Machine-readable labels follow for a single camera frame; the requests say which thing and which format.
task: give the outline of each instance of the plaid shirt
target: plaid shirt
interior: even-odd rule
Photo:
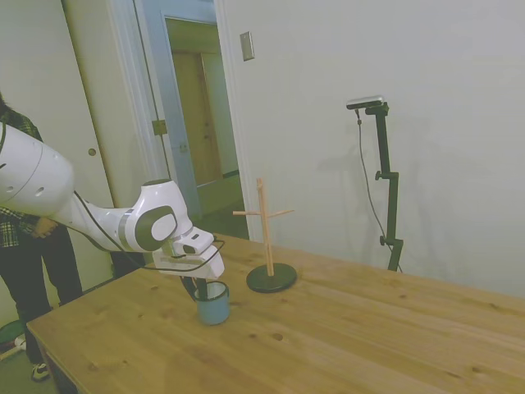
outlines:
[[[0,115],[0,123],[14,127],[28,135],[42,140],[39,130],[25,116],[8,108]],[[20,233],[30,235],[39,217],[0,207],[0,248],[18,246]]]

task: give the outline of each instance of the door hinge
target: door hinge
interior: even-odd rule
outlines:
[[[167,134],[166,121],[164,119],[160,121],[152,121],[152,123],[153,123],[153,133],[155,135]]]

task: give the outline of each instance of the blue mug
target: blue mug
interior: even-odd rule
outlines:
[[[200,321],[209,326],[220,324],[230,316],[230,289],[224,282],[206,283],[207,294],[199,297],[194,292],[194,300],[199,309]]]

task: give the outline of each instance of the black round base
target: black round base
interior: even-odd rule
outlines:
[[[273,277],[269,277],[266,265],[261,265],[248,274],[246,284],[258,293],[277,293],[286,290],[297,280],[297,272],[288,264],[273,264],[273,272]]]

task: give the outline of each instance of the wooden mug tree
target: wooden mug tree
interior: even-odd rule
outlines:
[[[257,179],[257,190],[259,194],[259,211],[234,211],[235,216],[258,215],[262,221],[262,237],[264,239],[264,257],[266,265],[252,270],[246,277],[248,287],[259,293],[275,293],[292,286],[297,280],[297,272],[293,267],[283,263],[273,263],[272,240],[270,238],[269,218],[294,212],[293,209],[268,213],[266,191],[263,179]]]

